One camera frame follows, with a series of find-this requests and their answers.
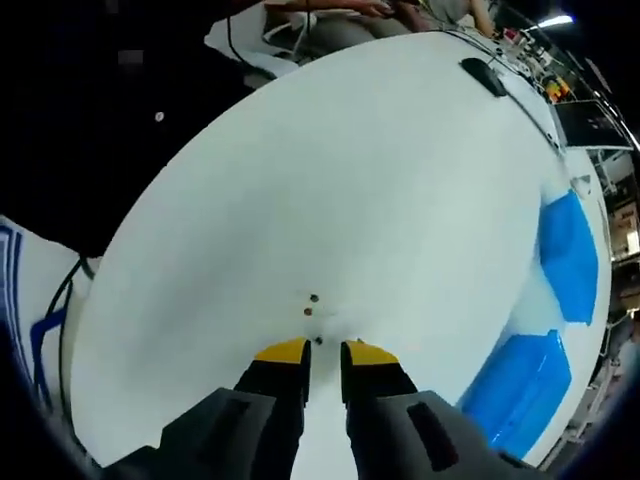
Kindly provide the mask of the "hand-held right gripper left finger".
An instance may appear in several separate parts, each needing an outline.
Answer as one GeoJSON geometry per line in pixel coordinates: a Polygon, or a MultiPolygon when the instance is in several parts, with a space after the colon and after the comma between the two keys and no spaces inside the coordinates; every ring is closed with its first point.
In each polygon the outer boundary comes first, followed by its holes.
{"type": "Polygon", "coordinates": [[[311,342],[259,352],[234,388],[219,388],[144,446],[106,467],[104,479],[288,479],[304,431],[311,342]]]}

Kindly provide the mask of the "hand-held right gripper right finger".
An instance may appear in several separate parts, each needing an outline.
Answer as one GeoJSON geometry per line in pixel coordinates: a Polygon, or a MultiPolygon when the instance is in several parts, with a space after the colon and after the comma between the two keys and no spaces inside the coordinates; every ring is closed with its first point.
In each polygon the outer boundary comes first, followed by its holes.
{"type": "Polygon", "coordinates": [[[362,341],[341,343],[346,432],[360,479],[528,479],[530,467],[493,451],[476,426],[399,360],[362,341]]]}

